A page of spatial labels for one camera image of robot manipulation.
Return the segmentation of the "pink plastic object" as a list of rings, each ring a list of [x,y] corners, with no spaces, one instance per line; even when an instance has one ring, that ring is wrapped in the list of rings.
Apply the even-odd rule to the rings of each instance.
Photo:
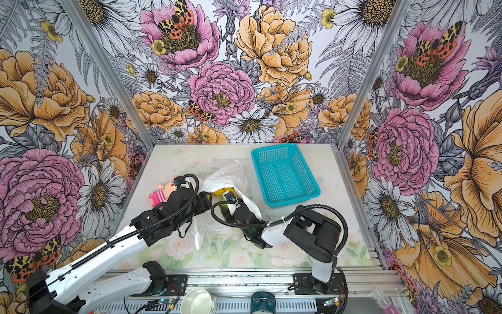
[[[370,292],[371,298],[374,299],[377,306],[385,314],[400,314],[398,308],[393,304],[391,299],[379,288],[376,288]]]

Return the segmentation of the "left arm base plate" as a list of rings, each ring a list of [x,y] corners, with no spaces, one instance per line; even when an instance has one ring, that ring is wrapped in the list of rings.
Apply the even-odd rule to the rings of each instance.
[[[161,278],[161,289],[157,296],[167,297],[182,297],[185,295],[188,287],[188,276],[180,274],[165,275]]]

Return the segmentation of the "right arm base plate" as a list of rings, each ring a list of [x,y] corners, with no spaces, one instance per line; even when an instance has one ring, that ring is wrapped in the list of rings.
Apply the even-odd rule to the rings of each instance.
[[[295,295],[342,295],[347,293],[345,278],[339,272],[333,272],[327,283],[315,279],[310,273],[295,273],[293,279]]]

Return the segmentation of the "green fruit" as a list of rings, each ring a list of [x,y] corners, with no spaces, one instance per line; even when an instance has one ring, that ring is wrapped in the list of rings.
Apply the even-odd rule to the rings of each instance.
[[[219,208],[220,208],[220,211],[223,215],[226,215],[227,213],[230,212],[229,210],[229,207],[228,207],[228,204],[227,203],[224,203],[223,201],[220,202],[220,204],[218,205]]]

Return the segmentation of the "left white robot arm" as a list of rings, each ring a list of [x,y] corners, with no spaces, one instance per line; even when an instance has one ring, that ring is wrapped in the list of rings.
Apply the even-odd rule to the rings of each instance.
[[[29,313],[90,313],[125,296],[164,294],[169,283],[158,262],[104,281],[100,278],[182,226],[191,227],[193,218],[212,206],[213,195],[200,191],[195,175],[176,177],[170,188],[166,201],[133,218],[104,244],[61,268],[29,275],[24,302]]]

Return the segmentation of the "yellow fruit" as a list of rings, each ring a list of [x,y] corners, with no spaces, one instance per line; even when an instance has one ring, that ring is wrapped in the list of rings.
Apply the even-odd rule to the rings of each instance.
[[[234,200],[238,198],[234,188],[221,188],[213,192],[215,196],[221,196],[225,200]]]

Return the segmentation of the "teal plastic basket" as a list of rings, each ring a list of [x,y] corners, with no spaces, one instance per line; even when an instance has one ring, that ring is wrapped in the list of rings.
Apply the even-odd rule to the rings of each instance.
[[[279,208],[320,196],[320,187],[295,143],[254,149],[251,157],[268,206]]]

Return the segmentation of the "aluminium front rail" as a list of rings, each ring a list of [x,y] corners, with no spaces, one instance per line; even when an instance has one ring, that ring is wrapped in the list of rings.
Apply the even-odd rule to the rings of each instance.
[[[404,296],[405,288],[396,271],[384,270],[381,267],[344,267],[346,286],[349,296],[369,297],[376,288],[390,297]],[[213,269],[213,270],[171,270],[166,274],[188,276],[188,287],[185,295],[195,289],[205,289],[221,298],[245,298],[253,293],[267,291],[280,298],[328,298],[336,295],[295,295],[295,273],[311,273],[307,268],[265,268],[265,269]],[[156,293],[140,293],[132,288],[125,291],[126,297],[159,298]]]

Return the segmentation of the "white plastic bag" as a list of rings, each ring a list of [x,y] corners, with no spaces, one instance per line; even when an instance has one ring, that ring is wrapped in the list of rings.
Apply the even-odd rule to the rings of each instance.
[[[212,166],[210,170],[214,170],[214,172],[204,176],[198,175],[201,183],[199,191],[215,193],[222,188],[232,188],[236,195],[242,198],[244,203],[250,207],[251,213],[257,218],[263,218],[256,203],[251,200],[250,196],[244,194],[250,190],[250,181],[244,170],[244,164],[238,160],[224,159],[213,160],[213,163],[210,165]],[[223,234],[228,231],[234,231],[234,229],[214,221],[210,215],[210,211],[194,217],[193,225],[190,228],[195,241],[195,250],[202,248],[203,240],[209,237],[211,232]]]

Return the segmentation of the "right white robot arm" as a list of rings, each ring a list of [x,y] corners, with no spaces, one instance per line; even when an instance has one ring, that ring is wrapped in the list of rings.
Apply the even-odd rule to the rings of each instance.
[[[329,282],[337,269],[339,254],[349,237],[349,226],[338,210],[322,204],[298,205],[277,221],[256,217],[244,200],[234,192],[210,209],[211,217],[220,224],[237,228],[244,238],[259,249],[270,249],[291,242],[312,260],[311,274],[294,286],[318,294],[328,294]]]

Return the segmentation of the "white round cup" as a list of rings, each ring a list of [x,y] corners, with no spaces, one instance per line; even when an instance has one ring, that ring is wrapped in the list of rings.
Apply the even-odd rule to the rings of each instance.
[[[195,289],[184,296],[181,314],[215,314],[216,298],[205,289]]]

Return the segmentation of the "cartoon boy doll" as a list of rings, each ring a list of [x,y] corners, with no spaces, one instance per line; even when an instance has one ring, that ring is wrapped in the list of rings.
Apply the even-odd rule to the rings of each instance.
[[[169,199],[171,193],[176,190],[174,180],[175,178],[172,177],[166,184],[159,184],[157,190],[149,195],[149,204],[152,208]]]

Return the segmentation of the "dark green round container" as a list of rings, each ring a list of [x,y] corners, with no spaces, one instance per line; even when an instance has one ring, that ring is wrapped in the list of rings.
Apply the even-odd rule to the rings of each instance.
[[[251,314],[276,314],[277,301],[273,294],[268,292],[257,292],[251,296]]]

